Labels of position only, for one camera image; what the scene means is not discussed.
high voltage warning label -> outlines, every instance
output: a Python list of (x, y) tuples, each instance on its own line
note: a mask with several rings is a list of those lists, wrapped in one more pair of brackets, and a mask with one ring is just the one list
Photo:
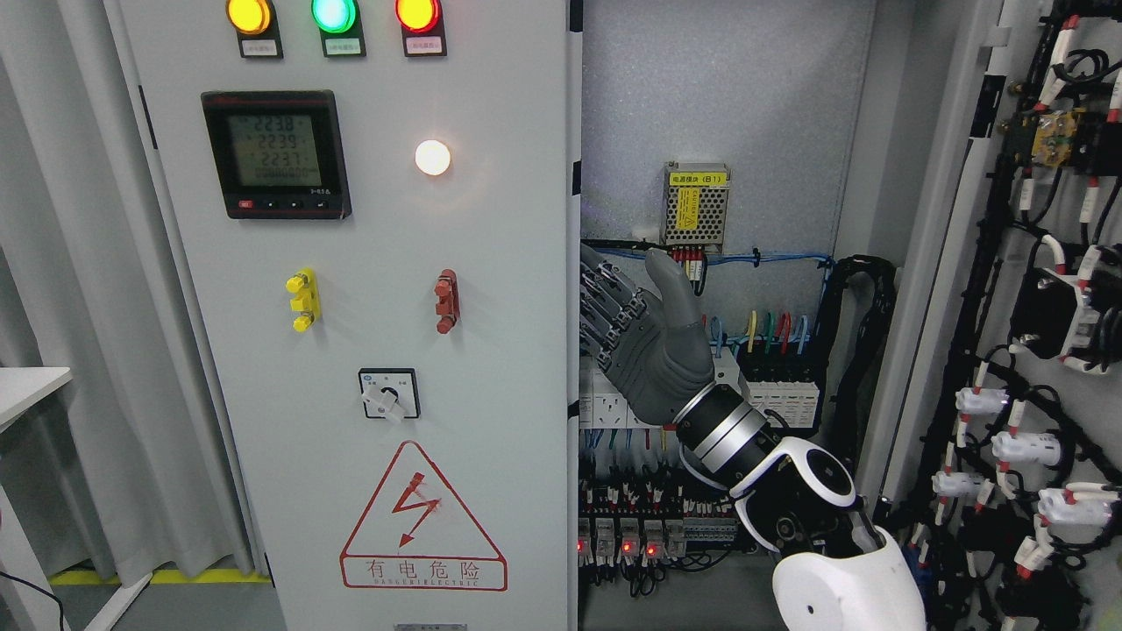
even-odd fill
[(348, 587), (506, 591), (506, 558), (412, 440), (394, 454), (339, 564)]

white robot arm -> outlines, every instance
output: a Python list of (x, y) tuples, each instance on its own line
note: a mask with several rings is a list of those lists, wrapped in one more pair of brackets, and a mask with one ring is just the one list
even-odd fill
[(868, 523), (845, 467), (810, 441), (780, 438), (733, 388), (714, 383), (692, 291), (669, 256), (638, 290), (581, 250), (581, 346), (653, 426), (672, 423), (692, 468), (728, 488), (764, 548), (783, 558), (772, 588), (792, 631), (922, 631), (919, 589), (893, 539)]

yellow wire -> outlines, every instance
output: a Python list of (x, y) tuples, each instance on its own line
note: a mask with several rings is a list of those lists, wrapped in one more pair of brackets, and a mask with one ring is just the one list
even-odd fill
[(752, 316), (748, 317), (748, 353), (752, 353), (752, 346), (756, 342), (756, 310), (752, 310)]

red indicator light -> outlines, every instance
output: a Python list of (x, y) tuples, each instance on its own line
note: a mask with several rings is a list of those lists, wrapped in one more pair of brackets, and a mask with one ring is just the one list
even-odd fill
[(440, 21), (440, 0), (395, 0), (394, 6), (406, 30), (427, 33)]

white indicator light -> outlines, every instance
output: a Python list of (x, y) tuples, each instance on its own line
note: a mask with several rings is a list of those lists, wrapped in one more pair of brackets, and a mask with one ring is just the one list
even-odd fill
[(413, 159), (422, 172), (429, 175), (440, 175), (448, 171), (448, 166), (452, 164), (452, 152), (448, 150), (448, 145), (440, 140), (425, 140), (417, 145)]

